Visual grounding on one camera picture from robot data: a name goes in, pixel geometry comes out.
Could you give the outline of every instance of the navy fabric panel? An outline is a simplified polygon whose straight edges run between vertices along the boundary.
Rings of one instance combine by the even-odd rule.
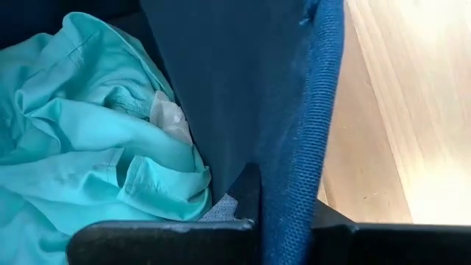
[[[263,261],[300,264],[311,240],[340,66],[342,1],[142,5],[212,168],[215,199],[246,162],[259,163]]]
[[[297,44],[302,35],[291,37],[290,32],[282,31],[283,22],[290,18],[283,17],[288,13],[286,4],[271,7],[267,0],[184,4],[148,0],[141,4],[196,145],[211,167],[213,195],[218,200],[246,162],[256,160],[255,145],[263,129],[259,124],[263,119],[261,99],[270,87],[266,82],[272,81],[272,73],[279,72],[280,65],[269,60],[276,51],[281,51],[276,58],[284,66],[293,57],[286,54],[293,49],[275,49],[269,41],[288,33],[287,40]],[[302,4],[289,10],[293,8],[300,17]],[[296,23],[291,28],[299,32]]]
[[[65,14],[82,11],[109,20],[140,10],[139,0],[2,0],[0,1],[0,49],[35,34],[54,34]]]

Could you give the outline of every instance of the wood grain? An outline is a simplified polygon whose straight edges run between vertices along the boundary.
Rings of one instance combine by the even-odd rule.
[[[347,0],[325,161],[357,222],[471,224],[471,4]]]

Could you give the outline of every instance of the light wood floor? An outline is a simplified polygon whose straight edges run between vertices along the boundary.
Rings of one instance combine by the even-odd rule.
[[[346,0],[319,198],[357,222],[471,225],[471,2]]]

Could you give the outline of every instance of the blue fabric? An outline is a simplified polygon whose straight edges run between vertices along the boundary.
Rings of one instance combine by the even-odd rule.
[[[297,145],[288,181],[286,209],[281,213],[287,218],[282,219],[282,236],[272,253],[276,256],[276,264],[301,264],[310,249],[314,202],[322,175],[344,46],[343,1],[315,1],[309,3],[316,5],[315,9],[307,10],[315,12],[309,25],[309,69],[295,134]]]
[[[84,13],[0,51],[0,264],[64,264],[87,225],[210,208],[194,145],[148,122],[155,91],[174,98],[141,43]]]
[[[196,145],[212,168],[214,197],[223,196],[246,162],[261,167],[265,264],[301,264],[311,240],[342,53],[342,5],[142,1]]]

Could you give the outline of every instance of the turquoise shirt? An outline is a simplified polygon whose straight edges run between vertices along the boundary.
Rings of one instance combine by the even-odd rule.
[[[0,264],[65,264],[103,220],[195,220],[210,173],[148,122],[169,84],[135,38],[70,13],[56,35],[0,51]]]

